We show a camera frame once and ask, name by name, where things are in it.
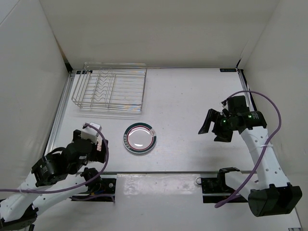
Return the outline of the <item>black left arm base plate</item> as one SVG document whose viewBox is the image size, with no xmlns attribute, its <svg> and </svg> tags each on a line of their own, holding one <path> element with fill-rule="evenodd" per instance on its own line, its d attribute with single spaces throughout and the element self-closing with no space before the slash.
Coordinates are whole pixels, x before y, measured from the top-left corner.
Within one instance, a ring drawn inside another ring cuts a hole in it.
<svg viewBox="0 0 308 231">
<path fill-rule="evenodd" d="M 73 195 L 69 199 L 73 202 L 115 202 L 116 175 L 101 175 L 102 184 L 99 189 Z"/>
</svg>

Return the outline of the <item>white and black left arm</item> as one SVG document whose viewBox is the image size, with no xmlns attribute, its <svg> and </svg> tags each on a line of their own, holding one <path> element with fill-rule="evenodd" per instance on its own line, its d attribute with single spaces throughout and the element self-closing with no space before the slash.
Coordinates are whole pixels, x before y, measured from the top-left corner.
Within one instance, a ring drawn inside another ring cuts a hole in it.
<svg viewBox="0 0 308 231">
<path fill-rule="evenodd" d="M 109 149 L 101 126 L 86 123 L 73 132 L 66 147 L 58 147 L 39 159 L 17 189 L 1 189 L 11 195 L 0 202 L 0 229 L 20 230 L 38 215 L 77 193 L 100 191 L 101 172 L 88 162 L 107 164 Z"/>
</svg>

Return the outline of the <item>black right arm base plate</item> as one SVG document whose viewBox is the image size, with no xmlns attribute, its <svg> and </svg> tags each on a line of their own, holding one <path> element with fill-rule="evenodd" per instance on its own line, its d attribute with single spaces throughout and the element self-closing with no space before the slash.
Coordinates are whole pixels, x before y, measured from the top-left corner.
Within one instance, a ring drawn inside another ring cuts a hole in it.
<svg viewBox="0 0 308 231">
<path fill-rule="evenodd" d="M 234 192 L 234 189 L 223 185 L 218 177 L 200 178 L 198 184 L 202 188 L 204 204 L 216 204 L 227 199 Z"/>
</svg>

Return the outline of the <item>green rimmed white plate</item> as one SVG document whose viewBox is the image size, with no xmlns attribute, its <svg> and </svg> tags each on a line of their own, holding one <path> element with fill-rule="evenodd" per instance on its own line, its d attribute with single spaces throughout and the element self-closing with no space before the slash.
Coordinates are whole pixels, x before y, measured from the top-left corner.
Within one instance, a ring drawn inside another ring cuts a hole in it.
<svg viewBox="0 0 308 231">
<path fill-rule="evenodd" d="M 123 134 L 124 147 L 134 155 L 145 155 L 156 145 L 157 135 L 147 123 L 134 123 Z"/>
</svg>

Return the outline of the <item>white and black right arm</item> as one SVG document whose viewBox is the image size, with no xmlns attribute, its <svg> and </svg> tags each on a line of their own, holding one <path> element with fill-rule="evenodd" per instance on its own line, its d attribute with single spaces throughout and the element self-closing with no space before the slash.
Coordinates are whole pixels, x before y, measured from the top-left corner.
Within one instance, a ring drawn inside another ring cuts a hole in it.
<svg viewBox="0 0 308 231">
<path fill-rule="evenodd" d="M 233 132 L 238 131 L 245 142 L 254 168 L 245 177 L 236 168 L 222 168 L 216 187 L 221 192 L 234 192 L 226 199 L 215 204 L 222 207 L 239 195 L 247 200 L 248 206 L 256 217 L 290 214 L 302 197 L 299 186 L 293 186 L 282 171 L 270 143 L 267 123 L 260 111 L 229 112 L 224 109 L 218 112 L 209 109 L 199 134 L 212 132 L 217 142 L 231 142 Z"/>
</svg>

